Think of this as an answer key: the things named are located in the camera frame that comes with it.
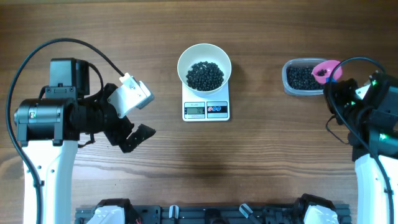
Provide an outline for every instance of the wood grain surface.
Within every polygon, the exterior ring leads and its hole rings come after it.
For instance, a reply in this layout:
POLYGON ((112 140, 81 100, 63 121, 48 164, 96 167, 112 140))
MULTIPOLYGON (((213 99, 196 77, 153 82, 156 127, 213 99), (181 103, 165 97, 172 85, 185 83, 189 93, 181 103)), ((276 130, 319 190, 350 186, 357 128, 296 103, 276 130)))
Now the wood grain surface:
MULTIPOLYGON (((176 1, 0 6, 0 103, 25 57, 57 37, 84 40, 123 72, 143 80, 155 101, 128 117, 157 130, 123 154, 103 134, 78 151, 72 209, 105 198, 136 205, 292 203, 303 193, 351 206, 358 191, 351 149, 325 131, 323 96, 284 93, 281 70, 293 58, 343 60, 366 55, 398 69, 396 1, 176 1), (220 46, 233 63, 231 120, 185 123, 181 117, 180 54, 197 43, 220 46)), ((77 44, 41 50, 22 72, 12 111, 49 82, 51 58, 94 63, 105 82, 118 74, 77 44)), ((353 62, 344 78, 364 83, 374 67, 353 62)), ((91 92, 99 89, 92 72, 91 92)), ((0 223, 21 223, 22 162, 0 111, 0 223)), ((332 130, 345 139, 347 130, 332 130)), ((84 135, 81 142, 88 138, 84 135)))

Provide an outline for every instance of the bowl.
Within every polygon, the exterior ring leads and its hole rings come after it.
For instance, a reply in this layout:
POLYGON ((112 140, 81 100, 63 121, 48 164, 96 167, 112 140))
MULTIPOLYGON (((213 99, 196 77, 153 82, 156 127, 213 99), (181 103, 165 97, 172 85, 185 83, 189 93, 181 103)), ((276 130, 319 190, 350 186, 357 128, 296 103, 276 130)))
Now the bowl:
POLYGON ((177 64, 178 75, 181 79, 181 82, 194 94, 198 96, 206 96, 213 93, 216 93, 218 90, 222 89, 225 83, 228 83, 228 80, 231 76, 232 64, 225 53, 225 51, 213 44, 196 44, 189 47, 185 50, 178 60, 177 64), (188 86, 188 71, 192 70, 192 65, 198 62, 213 62, 218 65, 218 68, 224 73, 224 81, 221 86, 215 90, 210 91, 199 91, 195 90, 188 86))
POLYGON ((282 68, 282 82, 284 83, 285 93, 292 96, 315 96, 322 95, 323 90, 296 90, 292 88, 287 81, 287 68, 289 66, 306 67, 317 66, 318 64, 326 61, 323 58, 296 58, 286 62, 282 68))

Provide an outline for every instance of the pink scoop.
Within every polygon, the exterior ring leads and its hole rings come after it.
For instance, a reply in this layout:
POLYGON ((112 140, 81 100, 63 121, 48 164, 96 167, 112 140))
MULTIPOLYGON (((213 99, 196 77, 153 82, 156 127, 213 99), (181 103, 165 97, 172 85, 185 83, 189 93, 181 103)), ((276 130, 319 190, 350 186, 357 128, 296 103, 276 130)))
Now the pink scoop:
MULTIPOLYGON (((316 81, 322 85, 324 85, 327 80, 330 77, 331 71, 333 71, 333 69, 339 64, 340 62, 337 60, 327 60, 324 61, 322 63, 320 63, 319 65, 315 66, 315 68, 313 68, 312 70, 312 75, 314 76, 314 78, 316 79, 316 81), (322 70, 326 70, 327 72, 325 73, 324 76, 319 76, 318 72, 322 71, 322 70)), ((333 79, 334 80, 338 80, 341 76, 343 75, 343 70, 340 68, 337 69, 337 71, 335 72, 335 74, 333 75, 333 79)))

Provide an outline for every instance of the white scale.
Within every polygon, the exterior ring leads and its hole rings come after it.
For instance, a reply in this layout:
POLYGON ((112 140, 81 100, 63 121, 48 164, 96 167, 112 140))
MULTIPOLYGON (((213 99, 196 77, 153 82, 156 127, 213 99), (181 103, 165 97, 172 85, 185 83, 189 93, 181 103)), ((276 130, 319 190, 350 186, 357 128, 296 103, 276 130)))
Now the white scale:
POLYGON ((182 119, 184 121, 229 120, 228 83, 211 95, 198 96, 182 84, 182 119))

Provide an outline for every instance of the clear plastic tray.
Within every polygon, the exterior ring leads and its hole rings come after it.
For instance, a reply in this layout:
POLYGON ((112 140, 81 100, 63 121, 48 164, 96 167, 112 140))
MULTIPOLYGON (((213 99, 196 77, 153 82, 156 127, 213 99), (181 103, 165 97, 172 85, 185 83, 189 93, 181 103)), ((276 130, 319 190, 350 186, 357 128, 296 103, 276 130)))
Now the clear plastic tray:
POLYGON ((323 94, 323 90, 296 90, 287 82, 287 68, 289 66, 317 66, 319 63, 326 61, 323 58, 297 58, 286 62, 282 68, 282 82, 284 83, 285 93, 292 96, 315 96, 323 94))

